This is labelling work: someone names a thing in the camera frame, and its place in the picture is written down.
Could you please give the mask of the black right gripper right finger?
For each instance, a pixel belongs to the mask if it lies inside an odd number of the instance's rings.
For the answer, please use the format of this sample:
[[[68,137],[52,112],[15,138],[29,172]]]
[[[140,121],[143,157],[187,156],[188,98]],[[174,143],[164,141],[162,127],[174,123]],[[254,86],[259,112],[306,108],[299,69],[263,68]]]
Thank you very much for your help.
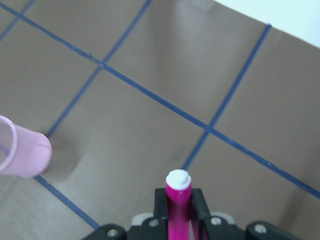
[[[191,219],[205,220],[209,216],[210,210],[202,190],[200,188],[193,188],[191,196]]]

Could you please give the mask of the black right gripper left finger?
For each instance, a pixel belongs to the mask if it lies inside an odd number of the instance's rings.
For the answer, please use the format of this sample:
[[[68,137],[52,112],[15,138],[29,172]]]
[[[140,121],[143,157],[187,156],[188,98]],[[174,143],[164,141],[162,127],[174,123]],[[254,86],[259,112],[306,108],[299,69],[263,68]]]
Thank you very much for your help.
[[[154,191],[153,216],[162,220],[168,219],[167,193],[165,188],[156,188]]]

